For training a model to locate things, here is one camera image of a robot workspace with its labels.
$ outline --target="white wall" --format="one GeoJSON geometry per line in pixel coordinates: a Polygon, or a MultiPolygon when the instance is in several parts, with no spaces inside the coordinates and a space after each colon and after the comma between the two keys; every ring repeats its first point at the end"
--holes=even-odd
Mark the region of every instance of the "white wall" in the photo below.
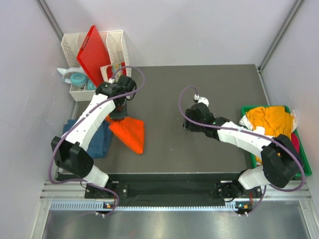
{"type": "Polygon", "coordinates": [[[131,64],[260,65],[293,0],[47,0],[64,33],[124,30],[131,64]]]}
{"type": "Polygon", "coordinates": [[[27,238],[47,179],[51,139],[72,105],[59,41],[36,1],[1,1],[0,238],[27,238]]]}
{"type": "Polygon", "coordinates": [[[298,133],[313,175],[307,179],[319,211],[319,1],[306,0],[264,71],[274,104],[296,109],[298,133]]]}

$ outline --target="perforated plastic bin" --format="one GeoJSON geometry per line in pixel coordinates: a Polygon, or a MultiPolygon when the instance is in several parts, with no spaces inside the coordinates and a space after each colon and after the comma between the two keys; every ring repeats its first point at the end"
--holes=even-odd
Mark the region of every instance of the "perforated plastic bin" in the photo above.
{"type": "MultiPolygon", "coordinates": [[[[249,110],[254,109],[256,107],[265,107],[265,108],[267,108],[269,106],[243,106],[241,108],[242,116],[244,116],[246,114],[246,112],[248,112],[249,110]]],[[[285,111],[290,113],[290,110],[289,110],[288,106],[284,106],[284,107],[285,107],[285,111]]],[[[299,144],[300,144],[299,156],[300,156],[300,159],[301,159],[302,163],[304,164],[305,175],[306,176],[310,176],[312,174],[312,171],[310,169],[310,165],[308,163],[308,159],[306,157],[306,154],[305,154],[305,151],[304,151],[304,148],[303,148],[303,144],[302,144],[302,142],[301,142],[301,140],[299,138],[297,130],[295,130],[293,133],[295,133],[295,135],[298,137],[298,140],[299,140],[299,144]]],[[[256,168],[257,167],[257,163],[256,163],[255,155],[251,154],[250,155],[250,160],[251,160],[251,166],[253,168],[256,168]]],[[[297,173],[296,177],[301,177],[301,173],[297,173]]]]}
{"type": "MultiPolygon", "coordinates": [[[[129,52],[126,46],[124,32],[103,31],[99,33],[106,48],[109,51],[111,64],[125,62],[125,65],[129,66],[131,63],[129,52]]],[[[69,67],[80,67],[80,64],[76,60],[76,56],[79,53],[86,35],[86,32],[68,33],[63,35],[61,47],[69,64],[69,67]]],[[[127,69],[127,76],[131,76],[131,69],[127,69]]],[[[71,85],[70,88],[70,94],[75,101],[90,101],[94,93],[95,91],[88,91],[86,85],[84,87],[75,87],[71,85]]]]}

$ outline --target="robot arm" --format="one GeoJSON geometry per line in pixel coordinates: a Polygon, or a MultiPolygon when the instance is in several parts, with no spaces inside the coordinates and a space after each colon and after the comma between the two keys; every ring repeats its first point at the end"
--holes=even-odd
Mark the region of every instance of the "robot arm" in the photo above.
{"type": "MultiPolygon", "coordinates": [[[[122,75],[117,83],[104,82],[97,88],[92,101],[79,119],[86,118],[86,120],[74,128],[60,145],[59,151],[54,158],[58,167],[97,186],[105,187],[109,176],[94,165],[93,159],[86,150],[93,135],[106,116],[110,116],[111,119],[121,120],[128,115],[126,97],[108,101],[95,110],[93,108],[107,98],[131,92],[134,87],[136,87],[135,81],[122,75]]],[[[52,150],[55,149],[60,139],[55,137],[52,140],[52,150]]]]}
{"type": "MultiPolygon", "coordinates": [[[[262,159],[263,166],[248,169],[239,176],[238,182],[246,190],[268,184],[284,188],[299,172],[299,168],[294,160],[281,148],[277,147],[276,144],[262,137],[240,133],[240,131],[248,130],[226,118],[215,118],[213,113],[208,109],[209,103],[206,98],[195,95],[194,101],[196,104],[186,110],[185,114],[188,118],[199,123],[236,128],[238,131],[202,127],[187,120],[183,124],[185,130],[203,132],[207,137],[233,144],[262,159]]],[[[299,155],[288,137],[283,134],[278,137],[268,137],[284,145],[299,160],[299,155]]]]}

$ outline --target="yellow cloth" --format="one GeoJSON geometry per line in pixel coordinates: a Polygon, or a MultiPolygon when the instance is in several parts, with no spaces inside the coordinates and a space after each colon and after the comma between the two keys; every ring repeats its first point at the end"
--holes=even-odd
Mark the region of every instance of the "yellow cloth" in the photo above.
{"type": "Polygon", "coordinates": [[[265,128],[265,135],[277,137],[280,134],[284,134],[291,139],[294,117],[285,112],[285,107],[257,107],[249,110],[246,116],[253,125],[253,130],[257,126],[261,126],[265,128]]]}

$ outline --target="white basket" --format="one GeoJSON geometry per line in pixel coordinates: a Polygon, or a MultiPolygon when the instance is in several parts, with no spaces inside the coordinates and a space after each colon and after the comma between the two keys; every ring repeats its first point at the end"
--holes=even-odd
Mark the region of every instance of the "white basket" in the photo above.
{"type": "MultiPolygon", "coordinates": [[[[125,36],[123,31],[103,31],[99,32],[100,36],[108,49],[111,64],[125,62],[126,66],[130,65],[130,58],[126,46],[125,36]]],[[[76,60],[80,47],[87,33],[68,33],[64,34],[61,42],[62,50],[69,67],[80,67],[76,60]]],[[[127,68],[127,75],[131,77],[132,70],[127,68]]],[[[95,91],[88,91],[87,85],[84,87],[76,87],[71,85],[70,94],[75,101],[90,101],[95,91]]]]}

